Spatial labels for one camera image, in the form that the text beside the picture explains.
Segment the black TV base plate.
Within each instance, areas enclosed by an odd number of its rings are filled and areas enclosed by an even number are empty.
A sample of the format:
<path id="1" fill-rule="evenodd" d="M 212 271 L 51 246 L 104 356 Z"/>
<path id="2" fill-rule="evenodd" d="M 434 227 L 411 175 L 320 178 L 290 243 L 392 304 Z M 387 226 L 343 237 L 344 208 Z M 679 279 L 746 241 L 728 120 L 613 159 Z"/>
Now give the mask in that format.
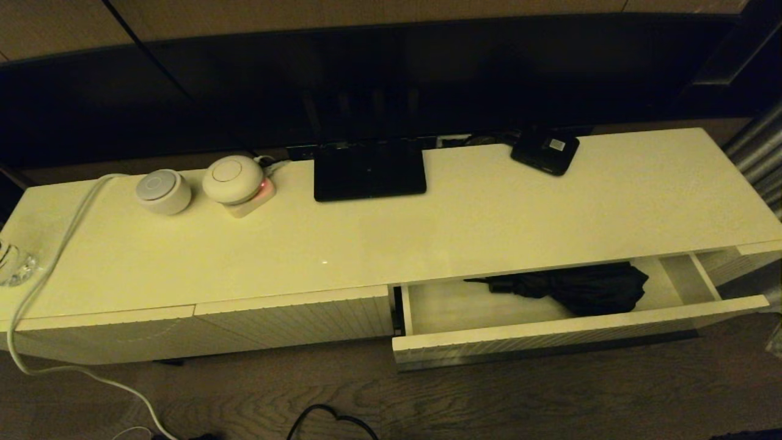
<path id="1" fill-rule="evenodd" d="M 327 143 L 315 150 L 316 201 L 402 197 L 427 192 L 421 142 L 414 139 Z"/>

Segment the black set-top box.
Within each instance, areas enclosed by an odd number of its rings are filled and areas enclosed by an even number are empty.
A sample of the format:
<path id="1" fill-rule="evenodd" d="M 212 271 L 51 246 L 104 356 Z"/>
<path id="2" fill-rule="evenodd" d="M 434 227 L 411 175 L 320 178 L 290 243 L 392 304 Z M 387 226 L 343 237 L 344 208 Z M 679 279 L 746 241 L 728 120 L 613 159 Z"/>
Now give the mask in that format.
<path id="1" fill-rule="evenodd" d="M 523 131 L 512 145 L 510 157 L 540 172 L 561 177 L 569 170 L 579 146 L 577 137 L 552 131 Z"/>

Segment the narrow white ribbed cabinet front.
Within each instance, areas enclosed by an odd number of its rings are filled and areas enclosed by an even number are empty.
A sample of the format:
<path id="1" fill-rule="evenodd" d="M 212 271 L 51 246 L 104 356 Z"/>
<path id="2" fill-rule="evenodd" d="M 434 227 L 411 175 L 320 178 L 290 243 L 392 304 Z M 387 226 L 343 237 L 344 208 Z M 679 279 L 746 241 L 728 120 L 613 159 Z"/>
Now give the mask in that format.
<path id="1" fill-rule="evenodd" d="M 717 287 L 782 259 L 782 240 L 698 252 L 696 257 Z"/>

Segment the white ribbed drawer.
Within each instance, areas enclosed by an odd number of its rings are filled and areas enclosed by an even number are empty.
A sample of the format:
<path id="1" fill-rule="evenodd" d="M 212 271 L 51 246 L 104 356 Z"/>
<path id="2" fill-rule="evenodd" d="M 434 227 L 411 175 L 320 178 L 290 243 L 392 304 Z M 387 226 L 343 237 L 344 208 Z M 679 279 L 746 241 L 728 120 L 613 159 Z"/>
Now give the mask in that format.
<path id="1" fill-rule="evenodd" d="M 460 279 L 402 286 L 406 335 L 393 338 L 402 371 L 674 342 L 769 306 L 762 295 L 723 299 L 696 253 L 642 257 L 648 274 L 634 311 L 575 317 L 553 299 L 491 293 Z"/>

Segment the clear glass cup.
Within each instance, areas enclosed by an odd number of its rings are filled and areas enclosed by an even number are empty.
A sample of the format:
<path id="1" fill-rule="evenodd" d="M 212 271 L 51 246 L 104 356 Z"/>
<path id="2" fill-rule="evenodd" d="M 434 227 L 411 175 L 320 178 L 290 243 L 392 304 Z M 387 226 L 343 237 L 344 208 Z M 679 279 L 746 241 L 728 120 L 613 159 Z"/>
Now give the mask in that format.
<path id="1" fill-rule="evenodd" d="M 14 287 L 26 282 L 38 268 L 36 256 L 0 239 L 0 287 Z"/>

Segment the white round dome device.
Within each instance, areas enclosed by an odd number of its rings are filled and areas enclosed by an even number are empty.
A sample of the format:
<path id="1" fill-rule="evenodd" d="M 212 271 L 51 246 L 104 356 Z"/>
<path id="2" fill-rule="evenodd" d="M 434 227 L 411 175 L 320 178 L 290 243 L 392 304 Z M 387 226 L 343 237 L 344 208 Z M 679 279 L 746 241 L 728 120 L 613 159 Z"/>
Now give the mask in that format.
<path id="1" fill-rule="evenodd" d="M 202 188 L 211 200 L 234 205 L 253 198 L 264 180 L 265 172 L 254 159 L 232 155 L 210 164 L 202 178 Z"/>

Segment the black flat television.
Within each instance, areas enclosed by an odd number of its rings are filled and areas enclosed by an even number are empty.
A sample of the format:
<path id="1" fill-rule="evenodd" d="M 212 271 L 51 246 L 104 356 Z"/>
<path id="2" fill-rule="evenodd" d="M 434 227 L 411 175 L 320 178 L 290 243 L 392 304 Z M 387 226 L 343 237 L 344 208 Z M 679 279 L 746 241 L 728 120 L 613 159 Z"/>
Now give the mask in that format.
<path id="1" fill-rule="evenodd" d="M 0 163 L 751 117 L 782 16 L 553 16 L 198 37 L 0 67 Z"/>

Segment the black umbrella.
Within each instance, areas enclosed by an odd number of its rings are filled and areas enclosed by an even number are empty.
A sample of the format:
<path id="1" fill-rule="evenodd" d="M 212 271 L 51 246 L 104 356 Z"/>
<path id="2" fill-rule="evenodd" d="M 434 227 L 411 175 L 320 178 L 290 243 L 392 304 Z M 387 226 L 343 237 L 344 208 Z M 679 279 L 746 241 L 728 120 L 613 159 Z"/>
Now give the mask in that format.
<path id="1" fill-rule="evenodd" d="M 648 274 L 629 262 L 466 279 L 485 284 L 491 293 L 550 297 L 576 317 L 634 311 L 647 281 Z"/>

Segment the white speaker grey top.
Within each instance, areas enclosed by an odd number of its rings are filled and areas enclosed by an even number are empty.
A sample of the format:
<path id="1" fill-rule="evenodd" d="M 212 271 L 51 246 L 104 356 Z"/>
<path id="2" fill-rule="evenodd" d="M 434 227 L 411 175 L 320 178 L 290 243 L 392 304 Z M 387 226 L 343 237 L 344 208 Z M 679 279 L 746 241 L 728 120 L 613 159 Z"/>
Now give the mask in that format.
<path id="1" fill-rule="evenodd" d="M 192 201 L 192 189 L 183 175 L 172 169 L 160 169 L 144 176 L 135 186 L 140 206 L 157 215 L 174 216 Z"/>

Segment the white TV cabinet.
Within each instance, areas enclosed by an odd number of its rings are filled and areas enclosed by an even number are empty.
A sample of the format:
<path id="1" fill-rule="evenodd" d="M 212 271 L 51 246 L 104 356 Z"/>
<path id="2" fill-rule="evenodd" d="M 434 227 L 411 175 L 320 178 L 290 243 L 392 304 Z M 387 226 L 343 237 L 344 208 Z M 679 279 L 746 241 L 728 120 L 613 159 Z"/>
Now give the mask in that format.
<path id="1" fill-rule="evenodd" d="M 588 136 L 562 177 L 505 145 L 424 153 L 427 192 L 319 203 L 313 162 L 233 218 L 183 172 L 187 209 L 151 213 L 138 175 L 107 181 L 23 318 L 194 306 L 292 293 L 466 281 L 782 240 L 782 222 L 700 128 Z M 170 358 L 255 350 L 195 317 Z"/>

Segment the grey curtain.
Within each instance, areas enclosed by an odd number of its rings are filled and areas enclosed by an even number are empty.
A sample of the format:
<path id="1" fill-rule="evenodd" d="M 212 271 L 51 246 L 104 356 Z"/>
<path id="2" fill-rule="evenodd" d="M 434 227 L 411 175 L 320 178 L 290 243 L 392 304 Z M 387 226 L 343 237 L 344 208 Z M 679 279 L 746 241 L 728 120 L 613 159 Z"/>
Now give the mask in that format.
<path id="1" fill-rule="evenodd" d="M 782 222 L 782 98 L 732 137 L 723 152 Z"/>

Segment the white power strip red switch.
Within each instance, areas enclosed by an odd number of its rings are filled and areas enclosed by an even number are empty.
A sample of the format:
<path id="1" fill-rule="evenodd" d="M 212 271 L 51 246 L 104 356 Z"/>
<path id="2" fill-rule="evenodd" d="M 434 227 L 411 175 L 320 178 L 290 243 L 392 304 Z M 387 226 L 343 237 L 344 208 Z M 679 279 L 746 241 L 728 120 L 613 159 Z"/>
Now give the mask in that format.
<path id="1" fill-rule="evenodd" d="M 274 184 L 270 178 L 265 178 L 258 187 L 258 192 L 249 198 L 249 200 L 236 204 L 224 204 L 223 208 L 226 209 L 233 218 L 245 218 L 253 211 L 256 211 L 256 209 L 263 206 L 263 204 L 266 204 L 269 200 L 273 199 L 276 196 L 276 193 L 276 184 Z"/>

